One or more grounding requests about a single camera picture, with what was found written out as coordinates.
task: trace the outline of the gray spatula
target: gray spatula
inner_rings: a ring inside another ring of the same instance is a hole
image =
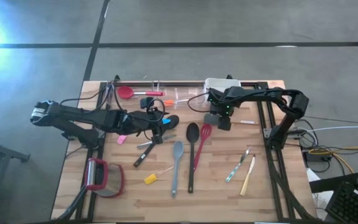
[[[183,142],[176,141],[173,144],[173,158],[175,160],[175,168],[173,171],[172,198],[175,198],[177,195],[179,161],[184,151],[185,149],[183,147]]]

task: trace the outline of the gray floor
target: gray floor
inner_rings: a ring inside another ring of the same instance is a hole
[[[92,43],[102,3],[0,1],[0,43]],[[101,37],[101,42],[203,41],[358,41],[358,0],[112,1]],[[67,141],[56,129],[30,124],[30,113],[37,101],[77,97],[89,54],[90,49],[0,50],[0,144],[31,153],[29,163],[12,161],[9,167],[0,223],[48,220]],[[282,79],[310,98],[306,115],[358,121],[358,47],[99,49],[91,80],[116,74],[125,80],[227,74]],[[308,120],[315,128],[355,125]],[[358,146],[358,129],[317,134],[327,146]],[[358,171],[358,154],[344,158]],[[319,176],[341,175],[335,161],[331,167]]]

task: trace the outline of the red handle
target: red handle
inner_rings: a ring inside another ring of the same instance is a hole
[[[201,140],[200,146],[198,147],[196,157],[194,158],[194,171],[197,169],[198,160],[200,159],[201,150],[203,148],[204,141]]]
[[[165,96],[165,93],[149,91],[149,92],[146,92],[146,96]]]

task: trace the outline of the wooden table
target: wooden table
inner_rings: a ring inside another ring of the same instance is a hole
[[[284,88],[282,80],[266,81],[270,88]],[[99,91],[100,82],[84,82],[81,98],[89,97]],[[150,88],[134,88],[135,90],[151,90]],[[181,99],[202,93],[202,86],[167,87],[160,85],[160,91],[167,99]],[[78,107],[91,110],[96,106],[97,98],[80,101]],[[119,100],[128,111],[140,110],[140,98]],[[208,109],[204,97],[192,102],[199,110]],[[273,105],[277,122],[284,114]],[[245,102],[241,108],[235,109],[232,116],[230,131],[218,130],[213,127],[212,135],[204,144],[197,171],[195,172],[194,193],[188,194],[188,174],[190,160],[190,145],[186,140],[186,127],[196,122],[201,128],[203,113],[190,110],[187,105],[179,104],[167,107],[167,111],[180,118],[179,125],[167,134],[177,134],[177,137],[154,147],[145,161],[138,168],[133,166],[141,155],[136,145],[147,142],[142,135],[135,134],[127,137],[123,145],[116,143],[117,134],[107,134],[103,159],[108,163],[120,164],[125,173],[125,192],[117,198],[96,199],[94,222],[252,222],[277,221],[273,201],[272,186],[267,167],[264,141],[259,124],[257,103]],[[240,121],[253,121],[255,124],[242,124]],[[173,171],[170,170],[158,177],[151,185],[144,184],[144,178],[150,174],[164,170],[173,165],[172,146],[175,141],[185,143],[185,153],[180,161],[178,175],[178,193],[176,199],[171,198]],[[69,143],[68,152],[77,149],[79,142]],[[230,183],[225,179],[237,165],[241,155],[252,147],[251,154],[256,155],[254,171],[251,174],[245,196],[239,195],[247,174],[249,156],[239,168]],[[288,181],[291,191],[307,211],[316,216],[311,190],[306,176],[300,149],[296,146],[286,146],[283,150]],[[52,218],[58,217],[67,208],[78,193],[83,176],[86,149],[75,152],[64,163],[60,184],[58,187]],[[286,212],[283,194],[280,194],[283,211]]]

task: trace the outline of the red silicone spatula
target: red silicone spatula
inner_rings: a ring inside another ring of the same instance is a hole
[[[117,91],[119,97],[123,99],[129,99],[135,95],[146,95],[146,96],[163,96],[165,93],[156,92],[156,91],[146,91],[146,92],[136,92],[134,93],[133,89],[129,86],[122,86],[118,88]]]
[[[211,135],[212,127],[209,124],[204,124],[203,127],[201,127],[201,143],[197,150],[197,155],[194,158],[194,171],[197,169],[198,160],[200,159],[201,149],[203,148],[204,141],[208,139],[208,137]]]

